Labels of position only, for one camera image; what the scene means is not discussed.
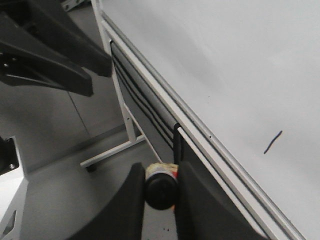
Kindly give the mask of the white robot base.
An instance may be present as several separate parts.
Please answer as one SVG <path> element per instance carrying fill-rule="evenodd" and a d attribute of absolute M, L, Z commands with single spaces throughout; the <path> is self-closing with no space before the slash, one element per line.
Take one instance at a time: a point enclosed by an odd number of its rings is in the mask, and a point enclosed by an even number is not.
<path fill-rule="evenodd" d="M 28 180 L 14 136 L 0 139 L 0 238 L 19 240 Z"/>

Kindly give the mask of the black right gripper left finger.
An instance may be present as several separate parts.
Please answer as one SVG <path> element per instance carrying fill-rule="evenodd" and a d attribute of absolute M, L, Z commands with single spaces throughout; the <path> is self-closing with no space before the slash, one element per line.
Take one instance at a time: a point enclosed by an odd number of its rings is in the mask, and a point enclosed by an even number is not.
<path fill-rule="evenodd" d="M 140 240 L 144 218 L 145 168 L 132 165 L 110 202 L 70 240 Z"/>

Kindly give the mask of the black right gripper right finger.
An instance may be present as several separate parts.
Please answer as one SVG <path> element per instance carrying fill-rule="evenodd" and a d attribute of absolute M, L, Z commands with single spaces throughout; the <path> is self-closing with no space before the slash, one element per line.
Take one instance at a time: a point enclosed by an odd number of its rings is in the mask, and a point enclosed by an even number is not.
<path fill-rule="evenodd" d="M 265 240 L 247 221 L 229 212 L 205 187 L 188 162 L 178 167 L 175 223 L 179 240 Z"/>

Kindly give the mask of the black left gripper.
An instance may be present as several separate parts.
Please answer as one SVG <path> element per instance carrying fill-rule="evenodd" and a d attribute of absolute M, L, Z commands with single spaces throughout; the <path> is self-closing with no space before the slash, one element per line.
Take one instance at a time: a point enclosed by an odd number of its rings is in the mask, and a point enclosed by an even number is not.
<path fill-rule="evenodd" d="M 47 46 L 30 32 L 34 26 L 35 35 Z M 48 87 L 90 97 L 92 78 L 80 66 L 99 76 L 112 74 L 110 55 L 72 21 L 60 1 L 0 2 L 1 82 L 9 86 Z"/>

